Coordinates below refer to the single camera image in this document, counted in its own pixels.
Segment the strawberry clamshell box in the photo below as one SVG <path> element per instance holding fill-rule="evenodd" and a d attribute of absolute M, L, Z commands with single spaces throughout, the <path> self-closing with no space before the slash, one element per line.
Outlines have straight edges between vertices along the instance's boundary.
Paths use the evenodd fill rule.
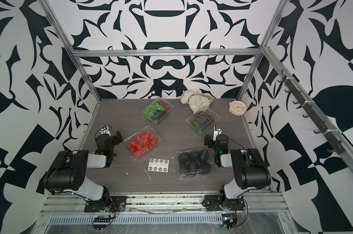
<path fill-rule="evenodd" d="M 127 151 L 134 158 L 148 154 L 160 143 L 160 137 L 151 126 L 145 126 L 123 141 Z"/>

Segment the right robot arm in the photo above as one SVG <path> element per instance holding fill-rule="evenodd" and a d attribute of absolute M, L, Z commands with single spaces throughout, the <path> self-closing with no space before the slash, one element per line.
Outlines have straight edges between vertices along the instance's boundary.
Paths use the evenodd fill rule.
<path fill-rule="evenodd" d="M 219 190 L 217 202 L 224 209 L 238 204 L 246 192 L 271 184 L 271 175 L 257 149 L 230 150 L 229 137 L 223 134 L 206 135 L 204 145 L 214 150 L 214 162 L 218 167 L 232 168 L 234 172 L 232 181 Z"/>

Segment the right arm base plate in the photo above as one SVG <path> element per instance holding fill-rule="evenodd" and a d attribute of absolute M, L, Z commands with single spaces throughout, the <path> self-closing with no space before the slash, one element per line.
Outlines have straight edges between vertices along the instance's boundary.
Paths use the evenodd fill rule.
<path fill-rule="evenodd" d="M 243 211 L 246 208 L 243 199 L 226 199 L 219 195 L 205 195 L 202 206 L 207 211 Z"/>

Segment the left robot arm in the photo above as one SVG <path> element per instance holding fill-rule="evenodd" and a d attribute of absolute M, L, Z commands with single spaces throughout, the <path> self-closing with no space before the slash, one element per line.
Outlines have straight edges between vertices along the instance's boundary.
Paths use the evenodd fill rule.
<path fill-rule="evenodd" d="M 117 155 L 114 147 L 123 142 L 120 131 L 115 135 L 100 131 L 95 137 L 97 149 L 60 151 L 49 170 L 44 174 L 42 184 L 52 194 L 70 192 L 82 197 L 90 205 L 108 207 L 112 203 L 108 188 L 98 185 L 86 176 L 87 169 L 109 168 Z"/>

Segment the white sticker sheet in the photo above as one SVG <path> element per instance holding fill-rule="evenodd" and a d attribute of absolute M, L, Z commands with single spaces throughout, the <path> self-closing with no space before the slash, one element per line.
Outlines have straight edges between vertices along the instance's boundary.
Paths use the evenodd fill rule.
<path fill-rule="evenodd" d="M 167 173 L 169 171 L 169 164 L 169 160 L 150 159 L 147 171 Z"/>

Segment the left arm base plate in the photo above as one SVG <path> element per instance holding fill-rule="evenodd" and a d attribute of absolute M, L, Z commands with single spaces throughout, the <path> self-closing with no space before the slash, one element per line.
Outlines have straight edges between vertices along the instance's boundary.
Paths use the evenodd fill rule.
<path fill-rule="evenodd" d="M 97 201 L 87 201 L 84 212 L 95 213 L 104 212 L 122 212 L 126 208 L 127 196 L 110 196 L 110 198 L 102 198 Z"/>

